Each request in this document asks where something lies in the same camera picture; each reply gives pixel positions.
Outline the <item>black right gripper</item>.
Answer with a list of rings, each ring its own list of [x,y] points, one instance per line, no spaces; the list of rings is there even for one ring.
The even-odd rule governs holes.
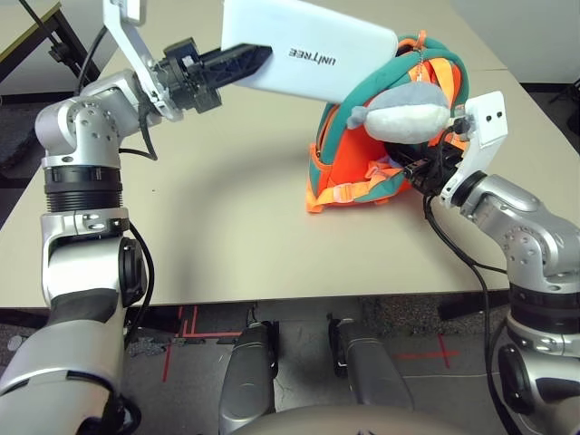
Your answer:
[[[385,149],[393,160],[415,160],[403,167],[403,173],[415,189],[427,196],[441,193],[457,171],[457,165],[462,162],[463,156],[463,150],[451,144],[429,147],[427,142],[386,142]]]

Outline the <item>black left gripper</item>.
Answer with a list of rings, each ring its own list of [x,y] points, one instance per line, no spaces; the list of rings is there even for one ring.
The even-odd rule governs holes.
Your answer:
[[[180,110],[203,113],[222,104],[218,90],[256,73],[272,54],[272,47],[241,43],[226,50],[219,48],[200,55],[192,38],[164,49],[156,65],[161,84]]]

